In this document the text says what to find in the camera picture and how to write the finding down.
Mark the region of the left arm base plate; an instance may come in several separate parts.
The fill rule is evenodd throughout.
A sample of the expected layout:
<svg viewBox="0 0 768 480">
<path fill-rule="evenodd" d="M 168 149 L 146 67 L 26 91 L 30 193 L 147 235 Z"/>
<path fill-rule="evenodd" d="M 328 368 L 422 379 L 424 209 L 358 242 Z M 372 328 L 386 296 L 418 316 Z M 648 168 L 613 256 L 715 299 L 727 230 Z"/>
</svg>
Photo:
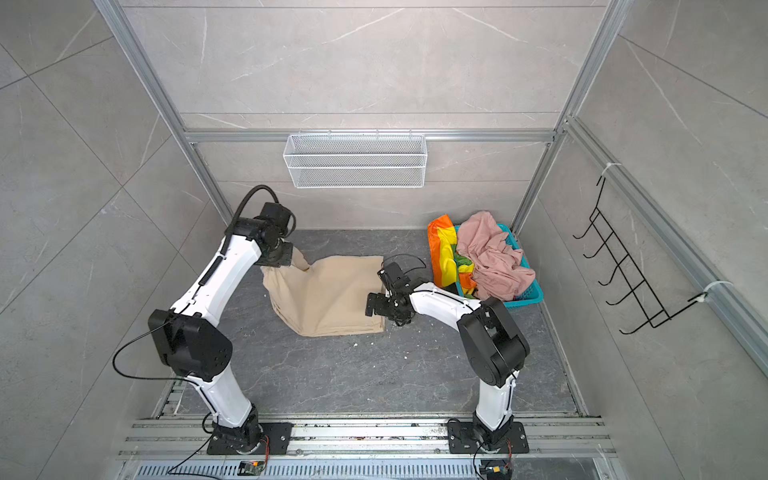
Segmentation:
<svg viewBox="0 0 768 480">
<path fill-rule="evenodd" d="M 293 424 L 249 423 L 238 428 L 215 426 L 207 446 L 208 455 L 284 455 L 287 453 Z"/>
</svg>

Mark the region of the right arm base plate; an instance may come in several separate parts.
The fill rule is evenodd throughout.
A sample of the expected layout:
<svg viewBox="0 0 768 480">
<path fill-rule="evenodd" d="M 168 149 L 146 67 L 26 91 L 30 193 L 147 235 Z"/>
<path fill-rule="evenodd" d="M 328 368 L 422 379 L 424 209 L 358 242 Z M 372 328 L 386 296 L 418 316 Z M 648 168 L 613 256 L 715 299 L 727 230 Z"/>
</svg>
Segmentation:
<svg viewBox="0 0 768 480">
<path fill-rule="evenodd" d="M 530 452 L 524 425 L 514 419 L 508 420 L 496 430 L 490 430 L 477 418 L 472 421 L 451 418 L 445 426 L 449 451 L 452 454 L 501 451 L 516 455 Z"/>
</svg>

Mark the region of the beige shorts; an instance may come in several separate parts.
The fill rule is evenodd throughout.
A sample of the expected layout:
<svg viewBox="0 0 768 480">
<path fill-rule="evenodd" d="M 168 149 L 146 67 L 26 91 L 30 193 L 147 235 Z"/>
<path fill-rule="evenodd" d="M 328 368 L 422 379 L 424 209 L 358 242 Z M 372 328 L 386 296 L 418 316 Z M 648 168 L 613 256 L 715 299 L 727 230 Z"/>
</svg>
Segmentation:
<svg viewBox="0 0 768 480">
<path fill-rule="evenodd" d="M 310 264 L 293 250 L 291 264 L 263 266 L 263 285 L 277 316 L 303 337 L 378 334 L 386 319 L 365 314 L 367 296 L 381 293 L 381 256 L 329 256 Z"/>
</svg>

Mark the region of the rainbow striped shorts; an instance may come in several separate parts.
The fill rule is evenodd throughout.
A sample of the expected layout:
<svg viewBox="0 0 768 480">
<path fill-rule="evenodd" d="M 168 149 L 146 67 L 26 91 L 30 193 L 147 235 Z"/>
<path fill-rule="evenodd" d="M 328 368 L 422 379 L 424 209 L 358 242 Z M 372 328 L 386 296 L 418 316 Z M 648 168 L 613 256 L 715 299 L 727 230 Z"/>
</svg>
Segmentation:
<svg viewBox="0 0 768 480">
<path fill-rule="evenodd" d="M 434 283 L 472 298 L 477 288 L 473 279 L 474 263 L 457 251 L 457 229 L 448 215 L 433 220 L 427 227 L 427 239 Z"/>
</svg>

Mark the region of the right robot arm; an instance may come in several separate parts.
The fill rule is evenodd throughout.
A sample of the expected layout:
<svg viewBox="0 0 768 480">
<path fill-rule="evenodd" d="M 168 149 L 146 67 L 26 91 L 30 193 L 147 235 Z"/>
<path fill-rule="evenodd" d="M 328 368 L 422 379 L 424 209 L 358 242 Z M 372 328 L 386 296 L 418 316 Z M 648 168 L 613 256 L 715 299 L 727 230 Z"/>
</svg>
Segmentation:
<svg viewBox="0 0 768 480">
<path fill-rule="evenodd" d="M 368 294 L 365 314 L 383 316 L 398 325 L 425 315 L 458 333 L 479 378 L 479 397 L 470 421 L 446 422 L 452 453 L 530 451 L 527 433 L 512 409 L 517 377 L 530 345 L 502 301 L 467 299 L 426 282 Z"/>
</svg>

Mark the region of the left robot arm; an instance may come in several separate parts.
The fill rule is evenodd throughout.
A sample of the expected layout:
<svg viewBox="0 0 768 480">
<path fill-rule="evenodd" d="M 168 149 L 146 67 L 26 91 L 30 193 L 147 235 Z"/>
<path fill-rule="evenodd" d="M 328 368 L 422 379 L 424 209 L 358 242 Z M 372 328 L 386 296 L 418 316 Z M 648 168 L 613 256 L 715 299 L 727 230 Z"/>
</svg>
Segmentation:
<svg viewBox="0 0 768 480">
<path fill-rule="evenodd" d="M 170 309 L 157 309 L 148 319 L 161 362 L 194 387 L 211 413 L 213 436 L 238 453 L 259 448 L 263 430 L 234 376 L 233 345 L 218 325 L 252 266 L 291 263 L 293 246 L 285 238 L 294 222 L 292 214 L 235 221 L 205 272 Z"/>
</svg>

